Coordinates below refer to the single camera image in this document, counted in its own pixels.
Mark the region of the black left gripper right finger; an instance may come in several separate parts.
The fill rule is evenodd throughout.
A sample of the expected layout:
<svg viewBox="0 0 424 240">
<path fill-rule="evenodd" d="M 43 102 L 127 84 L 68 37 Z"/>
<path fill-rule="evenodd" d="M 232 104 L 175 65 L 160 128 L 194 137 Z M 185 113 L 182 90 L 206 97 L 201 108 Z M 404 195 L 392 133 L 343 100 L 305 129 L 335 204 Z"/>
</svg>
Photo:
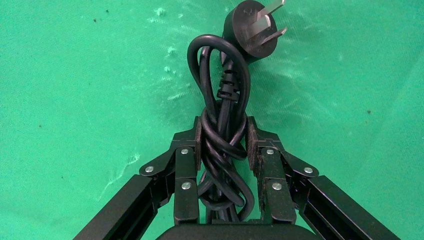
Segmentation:
<svg viewBox="0 0 424 240">
<path fill-rule="evenodd" d="M 263 240 L 395 240 L 397 236 L 317 168 L 287 152 L 276 133 L 247 119 Z"/>
</svg>

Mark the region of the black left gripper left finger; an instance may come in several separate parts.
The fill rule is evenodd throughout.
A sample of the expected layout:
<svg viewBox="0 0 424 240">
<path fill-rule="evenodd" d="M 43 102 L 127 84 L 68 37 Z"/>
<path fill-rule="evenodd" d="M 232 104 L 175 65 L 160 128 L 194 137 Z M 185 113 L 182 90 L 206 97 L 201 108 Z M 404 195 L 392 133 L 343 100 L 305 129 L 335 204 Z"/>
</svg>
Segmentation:
<svg viewBox="0 0 424 240">
<path fill-rule="evenodd" d="M 167 151 L 146 163 L 75 236 L 76 240 L 139 240 L 158 209 L 174 198 L 174 223 L 199 222 L 197 171 L 202 128 L 175 133 Z"/>
</svg>

